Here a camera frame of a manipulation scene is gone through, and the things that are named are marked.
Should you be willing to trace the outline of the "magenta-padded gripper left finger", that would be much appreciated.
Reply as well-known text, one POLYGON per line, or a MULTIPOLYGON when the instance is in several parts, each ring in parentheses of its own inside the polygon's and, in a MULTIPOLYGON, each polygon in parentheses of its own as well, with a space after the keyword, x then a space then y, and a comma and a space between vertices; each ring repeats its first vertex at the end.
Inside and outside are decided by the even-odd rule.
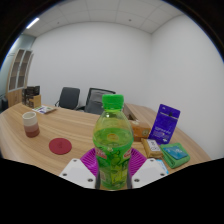
POLYGON ((100 173, 95 149, 90 149, 80 159, 73 158, 60 177, 84 188, 99 189, 100 173))

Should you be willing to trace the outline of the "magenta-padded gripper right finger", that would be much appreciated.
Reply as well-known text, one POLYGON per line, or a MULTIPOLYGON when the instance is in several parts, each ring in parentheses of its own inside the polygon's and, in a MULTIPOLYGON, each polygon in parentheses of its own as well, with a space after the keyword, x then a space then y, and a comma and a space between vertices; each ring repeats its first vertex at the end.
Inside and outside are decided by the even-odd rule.
POLYGON ((168 175, 163 162, 154 158, 147 159, 138 150, 131 150, 128 164, 127 187, 141 188, 168 175))

